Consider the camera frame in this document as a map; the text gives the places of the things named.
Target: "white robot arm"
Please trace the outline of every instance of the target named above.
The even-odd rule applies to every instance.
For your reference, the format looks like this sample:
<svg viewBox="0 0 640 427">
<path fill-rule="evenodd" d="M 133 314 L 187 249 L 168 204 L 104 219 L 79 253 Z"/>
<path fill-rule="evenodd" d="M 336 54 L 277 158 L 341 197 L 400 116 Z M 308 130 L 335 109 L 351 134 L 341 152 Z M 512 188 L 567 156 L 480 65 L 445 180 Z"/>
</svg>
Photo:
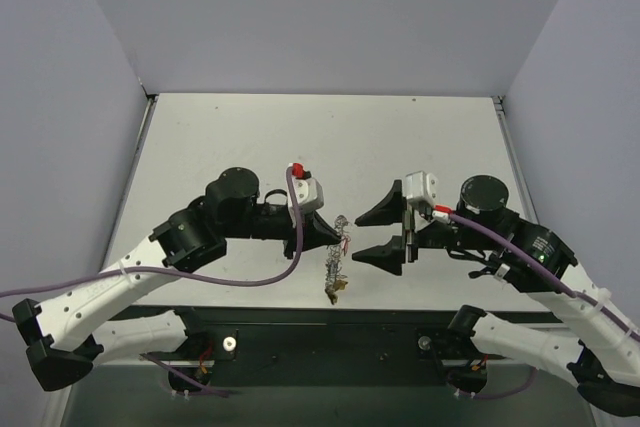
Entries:
<svg viewBox="0 0 640 427">
<path fill-rule="evenodd" d="M 171 215 L 95 280 L 43 302 L 25 299 L 15 305 L 14 318 L 43 389 L 64 388 L 94 366 L 117 358 L 174 352 L 190 348 L 190 342 L 207 345 L 214 341 L 202 338 L 199 321 L 188 309 L 155 317 L 110 319 L 153 290 L 190 277 L 226 255 L 226 238 L 282 240 L 284 255 L 294 259 L 288 271 L 272 279 L 208 279 L 243 287 L 281 280 L 293 270 L 300 252 L 340 243 L 340 236 L 316 212 L 324 204 L 317 180 L 301 165 L 292 164 L 287 185 L 289 193 L 271 192 L 286 194 L 286 204 L 267 203 L 271 193 L 264 203 L 258 203 L 256 175 L 243 168 L 228 169 L 207 186 L 204 196 Z"/>
<path fill-rule="evenodd" d="M 500 180 L 470 178 L 455 210 L 436 204 L 436 189 L 433 174 L 396 180 L 385 199 L 355 223 L 401 223 L 402 236 L 356 252 L 353 260 L 395 275 L 402 274 L 405 261 L 418 258 L 420 248 L 445 249 L 452 258 L 482 263 L 472 279 L 491 275 L 513 285 L 549 309 L 573 336 L 513 325 L 463 306 L 449 326 L 448 342 L 471 343 L 484 354 L 543 369 L 606 412 L 640 416 L 640 333 L 611 302 L 611 293 L 595 285 L 557 235 L 506 208 L 508 190 Z M 416 231 L 415 216 L 427 226 Z"/>
</svg>

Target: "white tabletop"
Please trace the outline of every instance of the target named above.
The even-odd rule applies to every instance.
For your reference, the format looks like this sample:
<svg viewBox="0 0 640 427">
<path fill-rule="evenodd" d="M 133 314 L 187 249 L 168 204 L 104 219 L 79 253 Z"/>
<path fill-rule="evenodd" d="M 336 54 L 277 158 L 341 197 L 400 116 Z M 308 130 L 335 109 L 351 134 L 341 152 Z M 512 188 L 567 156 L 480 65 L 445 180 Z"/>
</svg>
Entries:
<svg viewBox="0 0 640 427">
<path fill-rule="evenodd" d="M 285 188 L 289 162 L 301 162 L 324 188 L 324 219 L 353 221 L 373 207 L 392 181 L 417 170 L 440 179 L 439 202 L 455 206 L 468 177 L 490 174 L 508 186 L 511 209 L 522 201 L 494 105 L 489 98 L 162 94 L 151 119 L 110 254 L 113 262 L 152 228 L 202 195 L 229 167 L 253 170 L 261 191 Z M 351 226 L 351 252 L 386 243 L 400 226 Z M 481 266 L 420 251 L 394 277 L 344 261 L 349 284 L 331 306 L 324 293 L 327 250 L 303 255 L 286 280 L 231 288 L 179 280 L 140 304 L 233 307 L 544 311 L 491 278 L 470 280 Z M 271 277 L 287 268 L 282 243 L 228 240 L 228 255 L 198 273 L 229 279 Z"/>
</svg>

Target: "small object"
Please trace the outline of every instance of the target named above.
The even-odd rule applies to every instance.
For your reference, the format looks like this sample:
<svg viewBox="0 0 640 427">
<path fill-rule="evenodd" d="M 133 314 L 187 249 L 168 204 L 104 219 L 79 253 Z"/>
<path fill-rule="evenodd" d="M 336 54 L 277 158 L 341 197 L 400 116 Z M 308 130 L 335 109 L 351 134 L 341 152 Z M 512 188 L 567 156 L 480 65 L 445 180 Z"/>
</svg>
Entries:
<svg viewBox="0 0 640 427">
<path fill-rule="evenodd" d="M 482 369 L 487 365 L 487 360 L 489 360 L 489 356 L 485 355 L 478 365 L 474 365 L 473 367 L 471 367 L 471 370 L 475 372 L 476 370 Z"/>
<path fill-rule="evenodd" d="M 467 275 L 469 276 L 470 279 L 479 279 L 480 277 L 482 277 L 483 275 L 490 275 L 491 272 L 485 267 L 482 270 L 474 270 L 469 272 Z"/>
<path fill-rule="evenodd" d="M 509 267 L 507 264 L 501 264 L 500 267 L 498 267 L 498 270 L 496 270 L 496 273 L 493 274 L 493 276 L 496 278 L 496 280 L 504 282 L 504 276 L 507 275 L 510 270 L 511 267 Z"/>
<path fill-rule="evenodd" d="M 233 337 L 227 337 L 222 342 L 222 347 L 227 352 L 233 352 L 234 350 L 236 350 L 236 339 Z"/>
<path fill-rule="evenodd" d="M 208 374 L 209 371 L 207 370 L 207 368 L 204 365 L 205 360 L 207 360 L 209 357 L 211 357 L 211 354 L 213 353 L 213 342 L 209 342 L 209 346 L 207 347 L 207 350 L 205 350 L 202 355 L 200 355 L 200 370 L 202 371 L 203 374 Z"/>
<path fill-rule="evenodd" d="M 449 371 L 447 382 L 459 389 L 464 395 L 471 392 L 480 392 L 487 385 L 486 364 L 480 362 L 477 366 L 467 364 L 464 367 L 456 367 Z"/>
<path fill-rule="evenodd" d="M 327 294 L 331 305 L 338 303 L 338 294 L 340 290 L 347 287 L 347 276 L 341 273 L 342 257 L 347 254 L 351 237 L 345 232 L 345 228 L 349 225 L 349 221 L 344 215 L 336 217 L 334 229 L 342 239 L 340 244 L 328 247 L 329 256 L 325 262 L 327 275 L 325 277 L 324 292 Z"/>
<path fill-rule="evenodd" d="M 429 350 L 431 347 L 431 339 L 423 335 L 418 339 L 418 347 L 420 347 L 420 350 Z"/>
<path fill-rule="evenodd" d="M 440 212 L 439 210 L 434 210 L 431 215 L 433 217 L 433 220 L 440 222 L 441 224 L 451 223 L 451 218 L 449 217 L 449 214 L 446 212 Z"/>
<path fill-rule="evenodd" d="M 284 189 L 273 189 L 273 190 L 270 190 L 269 192 L 266 193 L 266 195 L 264 196 L 264 201 L 266 202 L 269 197 L 271 197 L 272 195 L 276 195 L 276 194 L 277 195 L 284 195 L 285 197 L 287 197 L 289 195 L 289 193 Z"/>
<path fill-rule="evenodd" d="M 211 369 L 208 369 L 208 373 L 205 374 L 199 366 L 175 367 L 175 370 L 201 385 L 208 385 L 213 375 Z M 171 386 L 173 390 L 178 392 L 178 395 L 180 396 L 185 390 L 191 392 L 192 394 L 195 392 L 200 392 L 202 390 L 200 387 L 193 385 L 192 383 L 188 382 L 182 377 L 179 377 L 173 372 L 169 372 L 168 380 L 169 386 Z"/>
<path fill-rule="evenodd" d="M 440 205 L 440 204 L 437 204 L 434 207 L 434 210 L 436 210 L 438 212 L 445 213 L 445 214 L 452 214 L 453 213 L 453 209 L 451 207 L 447 207 L 446 205 Z"/>
</svg>

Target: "red connector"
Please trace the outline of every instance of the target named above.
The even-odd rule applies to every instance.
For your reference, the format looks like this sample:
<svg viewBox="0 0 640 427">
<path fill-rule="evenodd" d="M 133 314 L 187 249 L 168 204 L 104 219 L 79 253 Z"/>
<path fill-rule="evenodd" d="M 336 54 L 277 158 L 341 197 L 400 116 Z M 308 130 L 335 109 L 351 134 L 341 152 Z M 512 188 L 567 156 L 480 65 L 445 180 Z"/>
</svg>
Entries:
<svg viewBox="0 0 640 427">
<path fill-rule="evenodd" d="M 453 209 L 446 205 L 436 205 L 433 209 L 444 214 L 453 214 Z"/>
<path fill-rule="evenodd" d="M 302 164 L 293 164 L 291 173 L 296 179 L 304 179 L 304 167 Z"/>
</svg>

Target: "gray wall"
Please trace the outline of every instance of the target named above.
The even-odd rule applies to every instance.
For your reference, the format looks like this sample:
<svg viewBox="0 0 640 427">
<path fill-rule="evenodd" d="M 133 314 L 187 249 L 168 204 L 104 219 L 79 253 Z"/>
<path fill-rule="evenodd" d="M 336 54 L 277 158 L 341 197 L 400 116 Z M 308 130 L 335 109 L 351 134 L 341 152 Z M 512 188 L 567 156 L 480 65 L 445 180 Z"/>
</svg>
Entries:
<svg viewBox="0 0 640 427">
<path fill-rule="evenodd" d="M 98 0 L 150 92 L 504 94 L 557 0 Z"/>
<path fill-rule="evenodd" d="M 95 0 L 0 0 L 0 12 L 5 290 L 98 269 L 145 98 Z M 11 324 L 0 336 L 0 425 L 39 425 L 24 344 Z"/>
<path fill-rule="evenodd" d="M 639 0 L 559 0 L 506 98 L 540 219 L 636 323 L 639 7 Z"/>
</svg>

